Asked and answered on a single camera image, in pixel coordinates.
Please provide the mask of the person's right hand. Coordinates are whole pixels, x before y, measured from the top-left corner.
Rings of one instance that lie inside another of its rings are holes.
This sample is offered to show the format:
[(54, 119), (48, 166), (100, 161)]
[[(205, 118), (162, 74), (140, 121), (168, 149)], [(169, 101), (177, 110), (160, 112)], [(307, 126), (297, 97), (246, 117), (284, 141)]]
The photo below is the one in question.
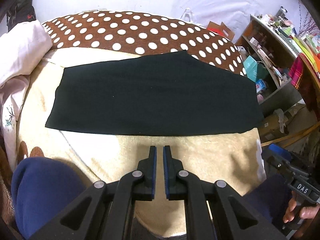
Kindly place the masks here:
[[(297, 202), (295, 197), (292, 197), (288, 203), (287, 210), (285, 211), (285, 215), (283, 217), (283, 222), (288, 223), (291, 222), (294, 217), (294, 209), (297, 206)], [(300, 219), (304, 220), (304, 223), (300, 226), (300, 228), (296, 231), (293, 235), (295, 239), (298, 239), (304, 235), (310, 224), (312, 223), (313, 219), (316, 217), (317, 212), (319, 211), (319, 204), (316, 206), (305, 206), (301, 209), (299, 213)]]

